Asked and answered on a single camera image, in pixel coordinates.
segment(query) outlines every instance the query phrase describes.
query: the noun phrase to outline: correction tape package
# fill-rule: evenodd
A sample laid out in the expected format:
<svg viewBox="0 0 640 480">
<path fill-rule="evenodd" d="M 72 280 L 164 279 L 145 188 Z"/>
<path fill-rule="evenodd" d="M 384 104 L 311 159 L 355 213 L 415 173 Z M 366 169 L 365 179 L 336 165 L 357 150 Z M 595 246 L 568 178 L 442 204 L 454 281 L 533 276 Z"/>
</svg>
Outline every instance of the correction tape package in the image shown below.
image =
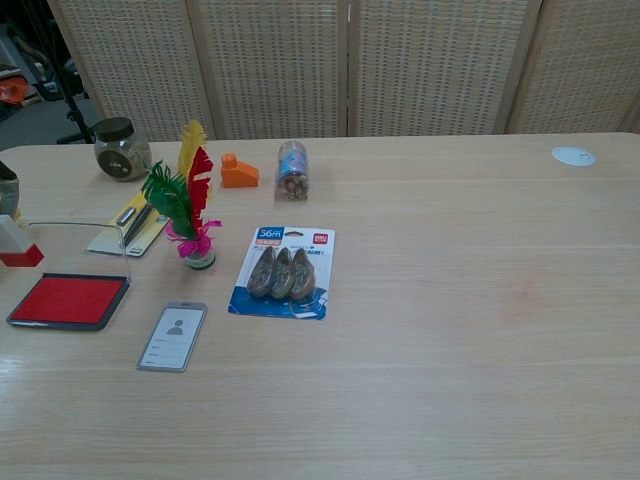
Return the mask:
<svg viewBox="0 0 640 480">
<path fill-rule="evenodd" d="M 335 232 L 260 227 L 244 257 L 229 312 L 322 320 L 327 314 Z"/>
</svg>

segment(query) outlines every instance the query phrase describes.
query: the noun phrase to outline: orange block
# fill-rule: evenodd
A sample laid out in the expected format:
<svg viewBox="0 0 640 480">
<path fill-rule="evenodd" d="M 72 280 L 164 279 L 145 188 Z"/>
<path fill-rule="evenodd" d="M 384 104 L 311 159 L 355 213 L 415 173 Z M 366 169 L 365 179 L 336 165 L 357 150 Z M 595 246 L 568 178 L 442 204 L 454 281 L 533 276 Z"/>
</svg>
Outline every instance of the orange block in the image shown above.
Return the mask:
<svg viewBox="0 0 640 480">
<path fill-rule="evenodd" d="M 260 170 L 240 162 L 235 153 L 225 153 L 222 156 L 220 173 L 224 188 L 257 187 L 260 181 Z"/>
</svg>

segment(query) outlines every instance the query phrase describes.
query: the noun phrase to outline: yellow notepad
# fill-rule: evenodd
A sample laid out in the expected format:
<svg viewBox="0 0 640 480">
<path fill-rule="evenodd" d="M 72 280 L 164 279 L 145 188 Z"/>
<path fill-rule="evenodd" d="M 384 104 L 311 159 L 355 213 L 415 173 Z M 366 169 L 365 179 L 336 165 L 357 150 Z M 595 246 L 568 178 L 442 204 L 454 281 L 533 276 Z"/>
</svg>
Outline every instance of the yellow notepad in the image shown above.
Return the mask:
<svg viewBox="0 0 640 480">
<path fill-rule="evenodd" d="M 138 194 L 133 197 L 129 203 L 122 207 L 122 210 L 120 210 L 116 216 L 111 219 L 109 225 L 117 225 L 116 222 L 120 217 L 122 217 L 128 208 L 135 208 L 135 214 L 131 219 L 129 219 L 126 225 L 122 227 L 122 236 L 124 237 L 127 233 L 127 229 L 133 225 L 135 217 L 140 213 L 146 203 L 147 202 L 144 199 L 142 192 L 138 192 Z M 167 217 L 163 217 L 156 210 L 153 210 L 147 217 L 147 220 L 140 229 L 138 235 L 136 235 L 133 241 L 127 246 L 127 255 L 130 257 L 141 257 L 144 255 L 168 222 L 169 219 Z M 122 250 L 119 247 L 119 242 L 120 238 L 117 232 L 112 228 L 105 228 L 91 241 L 87 246 L 87 250 L 92 252 L 121 254 Z"/>
</svg>

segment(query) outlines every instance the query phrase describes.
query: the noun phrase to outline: wicker panel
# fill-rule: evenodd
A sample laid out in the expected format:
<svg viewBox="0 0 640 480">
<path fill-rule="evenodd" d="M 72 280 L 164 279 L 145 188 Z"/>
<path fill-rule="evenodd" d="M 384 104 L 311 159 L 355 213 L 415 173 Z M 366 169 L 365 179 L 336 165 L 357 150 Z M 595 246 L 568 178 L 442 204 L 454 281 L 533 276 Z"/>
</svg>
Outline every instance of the wicker panel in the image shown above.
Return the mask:
<svg viewBox="0 0 640 480">
<path fill-rule="evenodd" d="M 184 0 L 51 6 L 105 116 L 130 117 L 152 141 L 178 140 L 182 125 L 195 118 L 214 138 Z"/>
<path fill-rule="evenodd" d="M 492 133 L 527 5 L 361 0 L 350 134 Z"/>
<path fill-rule="evenodd" d="M 640 1 L 552 0 L 510 131 L 615 131 L 640 82 Z"/>
<path fill-rule="evenodd" d="M 346 133 L 339 119 L 346 94 L 338 86 L 340 64 L 346 67 L 346 28 L 339 26 L 344 21 L 346 27 L 346 15 L 340 18 L 344 1 L 193 0 L 189 5 L 220 135 Z M 342 115 L 346 123 L 346 110 Z"/>
</svg>

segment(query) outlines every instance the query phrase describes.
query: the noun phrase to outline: gray floor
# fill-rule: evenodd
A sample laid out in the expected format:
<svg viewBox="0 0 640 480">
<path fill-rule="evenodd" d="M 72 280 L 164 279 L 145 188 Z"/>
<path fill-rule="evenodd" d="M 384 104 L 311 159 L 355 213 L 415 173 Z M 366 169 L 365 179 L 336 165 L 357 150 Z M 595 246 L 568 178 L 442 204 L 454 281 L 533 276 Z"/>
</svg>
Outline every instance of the gray floor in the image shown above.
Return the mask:
<svg viewBox="0 0 640 480">
<path fill-rule="evenodd" d="M 100 119 L 91 100 L 76 102 L 87 125 Z M 54 145 L 59 137 L 79 132 L 75 122 L 67 120 L 68 111 L 64 101 L 42 101 L 18 110 L 0 122 L 0 151 L 20 145 Z"/>
</svg>

